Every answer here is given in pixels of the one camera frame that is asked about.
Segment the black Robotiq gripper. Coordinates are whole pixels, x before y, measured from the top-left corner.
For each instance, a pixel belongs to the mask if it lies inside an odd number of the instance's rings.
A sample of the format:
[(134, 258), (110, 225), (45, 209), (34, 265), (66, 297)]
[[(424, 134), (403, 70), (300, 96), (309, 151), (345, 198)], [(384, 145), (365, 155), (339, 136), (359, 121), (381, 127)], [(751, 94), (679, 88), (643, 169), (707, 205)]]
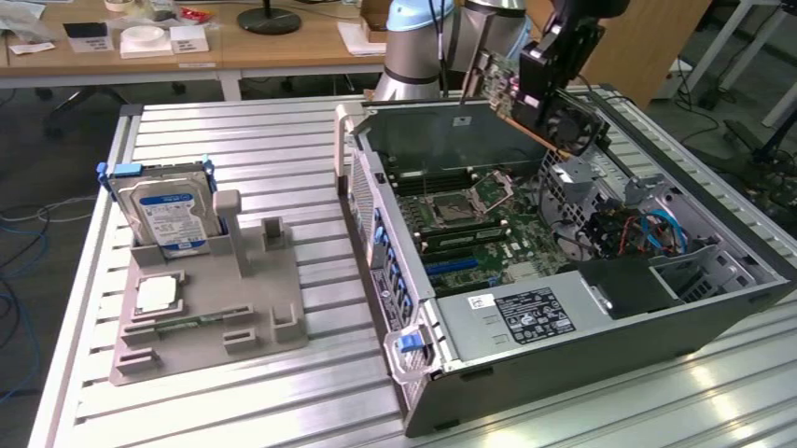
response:
[(517, 122), (539, 127), (555, 104), (556, 91), (580, 72), (604, 28), (602, 19), (627, 9), (623, 0), (553, 1), (541, 38), (531, 41), (519, 55)]

